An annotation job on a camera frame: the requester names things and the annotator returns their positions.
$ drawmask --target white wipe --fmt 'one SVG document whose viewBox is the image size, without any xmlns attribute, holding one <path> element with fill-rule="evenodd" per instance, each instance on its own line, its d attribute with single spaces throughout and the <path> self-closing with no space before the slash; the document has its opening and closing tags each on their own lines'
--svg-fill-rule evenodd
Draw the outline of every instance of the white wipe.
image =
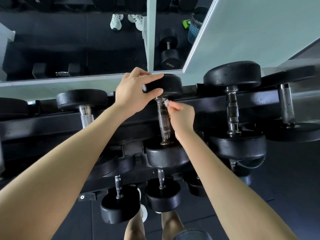
<svg viewBox="0 0 320 240">
<path fill-rule="evenodd" d="M 169 100 L 168 100 L 167 98 L 165 99 L 164 104 L 165 104 L 166 107 L 168 107 L 168 105 L 169 105 Z"/>
</svg>

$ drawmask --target person's left hand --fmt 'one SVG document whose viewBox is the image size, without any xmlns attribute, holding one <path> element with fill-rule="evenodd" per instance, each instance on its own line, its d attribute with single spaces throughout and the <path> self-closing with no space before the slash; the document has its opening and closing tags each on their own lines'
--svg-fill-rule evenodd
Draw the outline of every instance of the person's left hand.
<svg viewBox="0 0 320 240">
<path fill-rule="evenodd" d="M 126 73 L 115 90 L 115 105 L 126 110 L 130 117 L 144 109 L 152 99 L 163 93 L 162 88 L 156 88 L 148 93 L 143 93 L 142 85 L 153 82 L 163 77 L 163 73 L 151 73 L 134 68 L 131 73 Z"/>
</svg>

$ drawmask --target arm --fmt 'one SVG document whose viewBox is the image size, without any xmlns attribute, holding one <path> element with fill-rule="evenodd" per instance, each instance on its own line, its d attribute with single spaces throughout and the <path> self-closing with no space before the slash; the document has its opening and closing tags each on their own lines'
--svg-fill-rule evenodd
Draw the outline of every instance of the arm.
<svg viewBox="0 0 320 240">
<path fill-rule="evenodd" d="M 0 191 L 0 239 L 52 238 L 116 129 L 163 92 L 144 94 L 142 84 L 162 76 L 140 68 L 126 73 L 111 107 Z"/>
<path fill-rule="evenodd" d="M 168 111 L 176 137 L 186 150 L 230 239 L 297 239 L 275 211 L 229 170 L 193 131 L 193 107 L 170 101 Z"/>
</svg>

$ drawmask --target shorts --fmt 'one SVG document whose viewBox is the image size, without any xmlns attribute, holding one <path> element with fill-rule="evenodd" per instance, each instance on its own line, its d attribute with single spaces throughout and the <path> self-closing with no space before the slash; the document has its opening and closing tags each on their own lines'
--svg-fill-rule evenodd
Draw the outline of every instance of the shorts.
<svg viewBox="0 0 320 240">
<path fill-rule="evenodd" d="M 173 240 L 212 240 L 212 238 L 207 232 L 186 229 L 178 233 Z"/>
</svg>

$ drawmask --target person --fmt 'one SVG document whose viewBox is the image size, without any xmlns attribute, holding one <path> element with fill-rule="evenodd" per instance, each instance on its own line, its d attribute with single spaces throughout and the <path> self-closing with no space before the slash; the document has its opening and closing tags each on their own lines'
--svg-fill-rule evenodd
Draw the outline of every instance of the person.
<svg viewBox="0 0 320 240">
<path fill-rule="evenodd" d="M 0 191 L 0 239 L 51 239 L 116 129 L 163 92 L 156 88 L 143 93 L 142 85 L 162 77 L 162 73 L 151 74 L 140 68 L 126 73 L 116 89 L 113 105 L 4 187 Z M 193 107 L 169 101 L 168 111 L 176 138 L 193 164 L 229 239 L 297 239 L 276 212 L 194 132 Z M 211 239 L 204 232 L 184 230 L 175 211 L 162 213 L 161 217 L 162 239 Z M 124 239 L 145 239 L 141 212 L 129 221 Z"/>
<path fill-rule="evenodd" d="M 123 14 L 113 14 L 110 22 L 110 28 L 114 31 L 119 31 L 122 28 L 122 20 Z M 134 23 L 139 31 L 143 31 L 142 15 L 128 14 L 128 20 L 129 22 Z"/>
</svg>

